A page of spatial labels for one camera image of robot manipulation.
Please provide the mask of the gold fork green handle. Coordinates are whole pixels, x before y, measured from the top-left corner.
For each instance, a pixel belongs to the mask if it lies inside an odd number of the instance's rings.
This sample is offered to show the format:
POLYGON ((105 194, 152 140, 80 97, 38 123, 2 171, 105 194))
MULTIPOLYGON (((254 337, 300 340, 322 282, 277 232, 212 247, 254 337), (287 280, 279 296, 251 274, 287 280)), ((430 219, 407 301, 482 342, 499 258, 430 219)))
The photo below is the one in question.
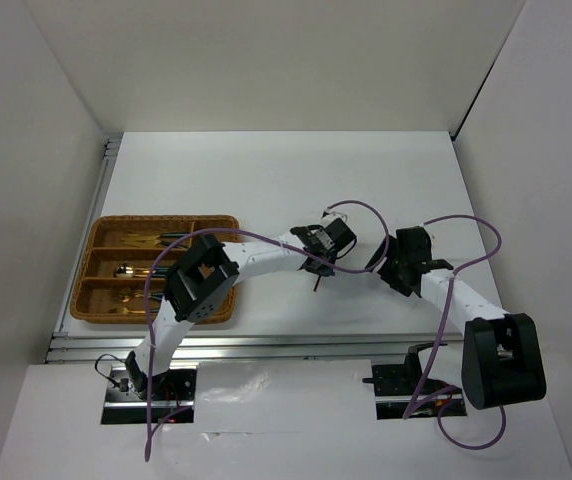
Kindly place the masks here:
MULTIPOLYGON (((132 299, 138 299, 138 298, 143 299, 143 295, 141 294, 130 295, 130 294, 116 292, 113 295, 111 295, 110 298, 114 302, 127 303, 132 299)), ((148 299, 156 302, 161 302, 161 297, 159 295, 157 296, 149 295, 148 299)))
POLYGON ((137 310, 137 309, 130 309, 126 306, 118 306, 108 311, 108 313, 111 315, 145 315, 146 313, 156 314, 158 312, 159 312, 158 308, 153 308, 150 310, 145 310, 145 309, 137 310))

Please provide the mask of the gold spoon green handle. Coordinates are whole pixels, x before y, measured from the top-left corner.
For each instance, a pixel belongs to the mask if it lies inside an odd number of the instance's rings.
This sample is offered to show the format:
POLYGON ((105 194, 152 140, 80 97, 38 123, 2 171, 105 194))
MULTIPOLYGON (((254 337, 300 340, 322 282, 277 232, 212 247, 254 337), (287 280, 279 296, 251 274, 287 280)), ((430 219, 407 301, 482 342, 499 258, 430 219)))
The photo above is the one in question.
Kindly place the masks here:
MULTIPOLYGON (((141 279, 144 280, 148 277, 148 271, 145 272, 122 272, 122 273, 114 273, 114 278, 118 279, 141 279)), ((152 274, 152 279, 163 279, 166 277, 166 274, 163 272, 155 272, 152 274)))
POLYGON ((128 273, 133 272, 134 273, 134 272, 145 272, 145 271, 148 271, 149 272, 148 276, 152 277, 152 274, 155 272, 160 272, 160 273, 163 272, 166 274, 168 271, 168 268, 164 267, 164 266, 158 266, 156 268, 135 267, 135 266, 128 264, 128 263, 122 263, 114 269, 113 275, 114 275, 114 273, 122 273, 122 272, 128 272, 128 273))

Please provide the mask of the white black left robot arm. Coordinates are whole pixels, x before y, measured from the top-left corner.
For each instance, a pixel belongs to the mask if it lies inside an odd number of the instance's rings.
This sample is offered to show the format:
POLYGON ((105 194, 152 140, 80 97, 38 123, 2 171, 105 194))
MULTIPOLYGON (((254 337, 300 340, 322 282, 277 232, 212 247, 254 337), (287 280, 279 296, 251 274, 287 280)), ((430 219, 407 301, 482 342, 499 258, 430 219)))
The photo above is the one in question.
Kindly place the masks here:
POLYGON ((340 217, 296 226, 266 240, 221 242, 212 233, 197 237, 168 269, 149 333, 125 361, 129 388, 142 399, 159 395, 177 347, 195 324, 223 305, 237 284, 276 272, 332 276, 335 262, 356 241, 340 217))

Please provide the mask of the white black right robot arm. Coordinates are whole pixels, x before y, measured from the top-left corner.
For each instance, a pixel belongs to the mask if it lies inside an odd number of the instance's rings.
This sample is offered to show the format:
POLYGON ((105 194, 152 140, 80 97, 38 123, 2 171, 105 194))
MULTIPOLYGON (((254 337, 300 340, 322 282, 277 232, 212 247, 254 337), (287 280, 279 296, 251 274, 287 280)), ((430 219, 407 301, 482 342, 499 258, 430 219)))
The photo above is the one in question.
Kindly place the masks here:
POLYGON ((432 258, 422 227, 400 229, 383 240, 368 265, 405 297, 416 295, 447 315, 462 335, 461 346, 431 342, 408 349, 402 379, 414 392, 443 382, 464 393, 478 410, 541 400, 547 392, 534 321, 494 305, 432 258))

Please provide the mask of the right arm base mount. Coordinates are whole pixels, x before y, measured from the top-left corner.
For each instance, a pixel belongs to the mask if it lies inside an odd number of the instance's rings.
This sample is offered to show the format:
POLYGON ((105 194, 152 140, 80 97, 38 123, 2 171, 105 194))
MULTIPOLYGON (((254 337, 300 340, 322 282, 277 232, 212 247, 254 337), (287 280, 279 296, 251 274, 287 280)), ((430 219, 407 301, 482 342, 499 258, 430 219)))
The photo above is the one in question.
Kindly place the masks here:
MULTIPOLYGON (((401 419, 415 387, 422 375, 419 353, 429 353, 432 345, 424 343, 411 346, 401 364, 376 364, 371 367, 371 376, 362 379, 373 387, 376 416, 378 420, 401 419)), ((436 397, 420 406, 411 418, 436 417, 446 404, 446 417, 466 416, 466 406, 460 390, 436 397)))

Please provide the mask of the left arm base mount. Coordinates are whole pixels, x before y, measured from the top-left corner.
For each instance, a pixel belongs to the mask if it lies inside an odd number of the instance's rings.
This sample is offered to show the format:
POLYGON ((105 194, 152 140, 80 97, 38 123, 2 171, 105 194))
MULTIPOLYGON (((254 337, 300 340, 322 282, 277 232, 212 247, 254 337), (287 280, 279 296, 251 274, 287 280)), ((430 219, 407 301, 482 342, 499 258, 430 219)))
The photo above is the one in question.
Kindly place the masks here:
MULTIPOLYGON (((95 360, 94 370, 107 382, 101 424, 145 424, 146 394, 136 391, 123 361, 115 355, 102 354, 95 360)), ((195 368, 170 371, 152 395, 151 420, 154 425, 164 418, 170 424, 194 421, 196 380, 195 368)))

